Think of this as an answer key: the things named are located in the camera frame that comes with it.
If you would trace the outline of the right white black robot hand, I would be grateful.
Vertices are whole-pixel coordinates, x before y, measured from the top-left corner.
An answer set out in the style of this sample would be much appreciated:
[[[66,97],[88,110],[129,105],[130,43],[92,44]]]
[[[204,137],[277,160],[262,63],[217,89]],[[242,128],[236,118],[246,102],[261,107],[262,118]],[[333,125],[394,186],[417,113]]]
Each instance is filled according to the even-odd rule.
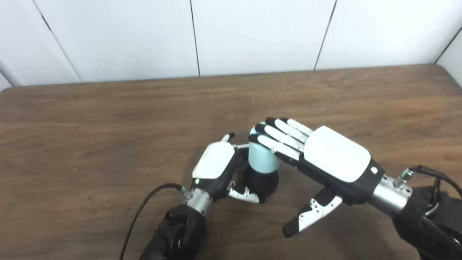
[[[254,128],[250,143],[263,146],[323,186],[283,226],[287,238],[326,217],[341,203],[362,205],[371,201],[385,174],[366,148],[327,126],[312,130],[291,118],[267,117]]]

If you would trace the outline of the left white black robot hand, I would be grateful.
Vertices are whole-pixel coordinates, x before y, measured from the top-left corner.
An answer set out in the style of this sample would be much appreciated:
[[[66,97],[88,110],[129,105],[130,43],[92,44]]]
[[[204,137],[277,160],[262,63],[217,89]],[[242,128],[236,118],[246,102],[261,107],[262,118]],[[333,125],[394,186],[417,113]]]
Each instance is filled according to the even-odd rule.
[[[192,171],[191,189],[204,191],[214,203],[231,196],[233,199],[264,204],[266,198],[248,185],[233,180],[239,164],[249,153],[249,144],[231,144],[234,132],[209,144]]]

